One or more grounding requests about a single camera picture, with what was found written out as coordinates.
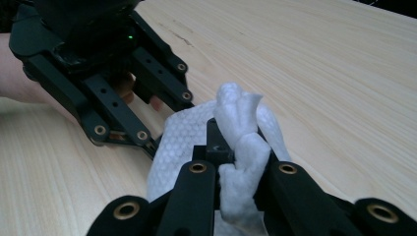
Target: wood grain surface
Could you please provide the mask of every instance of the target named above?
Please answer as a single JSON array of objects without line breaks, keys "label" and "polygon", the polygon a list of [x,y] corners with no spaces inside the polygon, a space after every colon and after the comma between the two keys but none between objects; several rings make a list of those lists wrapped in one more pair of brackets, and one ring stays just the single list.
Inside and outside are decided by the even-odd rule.
[{"label": "wood grain surface", "polygon": [[[263,94],[293,160],[326,192],[417,218],[417,20],[347,0],[137,10],[188,64],[196,104],[225,82]],[[162,131],[169,111],[131,107]],[[84,235],[112,200],[146,194],[140,150],[95,147],[47,105],[0,98],[0,134],[0,235]]]}]

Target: table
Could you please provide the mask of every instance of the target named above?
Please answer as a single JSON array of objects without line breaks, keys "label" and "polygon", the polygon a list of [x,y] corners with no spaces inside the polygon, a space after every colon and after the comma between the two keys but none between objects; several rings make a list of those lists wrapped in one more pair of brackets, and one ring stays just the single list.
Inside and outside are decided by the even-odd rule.
[{"label": "table", "polygon": [[[138,12],[187,62],[196,104],[229,81],[263,94],[293,161],[328,193],[417,218],[417,20],[348,0],[152,0]],[[155,132],[169,111],[142,111]],[[151,161],[95,147],[47,105],[0,98],[0,235],[84,235],[146,195]]]}]

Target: textured white paper towel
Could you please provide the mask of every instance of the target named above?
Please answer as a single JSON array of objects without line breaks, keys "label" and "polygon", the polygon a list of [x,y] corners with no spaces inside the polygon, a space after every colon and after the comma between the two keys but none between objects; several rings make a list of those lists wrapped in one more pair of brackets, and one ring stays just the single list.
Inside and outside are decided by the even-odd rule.
[{"label": "textured white paper towel", "polygon": [[[174,187],[181,166],[192,159],[194,146],[207,143],[207,121],[215,114],[220,132],[235,151],[236,161],[219,168],[222,217],[215,213],[214,235],[266,235],[252,197],[270,148],[280,160],[289,161],[290,157],[273,113],[259,104],[260,100],[260,95],[229,83],[219,89],[217,100],[169,117],[150,168],[148,200],[151,202]],[[256,134],[258,127],[268,143]]]}]

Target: light wood tabletop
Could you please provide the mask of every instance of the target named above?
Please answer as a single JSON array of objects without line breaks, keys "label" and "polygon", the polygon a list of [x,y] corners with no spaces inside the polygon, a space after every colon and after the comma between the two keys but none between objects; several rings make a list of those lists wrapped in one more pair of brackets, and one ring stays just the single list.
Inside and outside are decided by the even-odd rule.
[{"label": "light wood tabletop", "polygon": [[[138,12],[189,66],[195,104],[225,82],[264,95],[293,161],[328,193],[417,218],[417,20],[349,0],[152,0]],[[155,134],[161,115],[147,116]],[[151,161],[95,147],[47,105],[0,98],[0,235],[85,235],[145,196]]]}]

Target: white fabric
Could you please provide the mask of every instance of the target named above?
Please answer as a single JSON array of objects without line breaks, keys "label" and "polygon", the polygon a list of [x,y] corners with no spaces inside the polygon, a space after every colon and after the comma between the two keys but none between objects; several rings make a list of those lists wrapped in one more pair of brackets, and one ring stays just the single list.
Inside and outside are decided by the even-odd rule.
[{"label": "white fabric", "polygon": [[[235,150],[236,161],[219,168],[222,217],[215,213],[214,235],[265,235],[253,195],[270,148],[280,160],[289,161],[290,157],[273,113],[259,104],[261,98],[242,91],[236,84],[224,84],[217,101],[169,117],[150,169],[148,200],[151,202],[173,188],[181,166],[192,159],[194,146],[207,143],[207,121],[215,114],[221,134]],[[267,143],[257,134],[258,127]]]}]

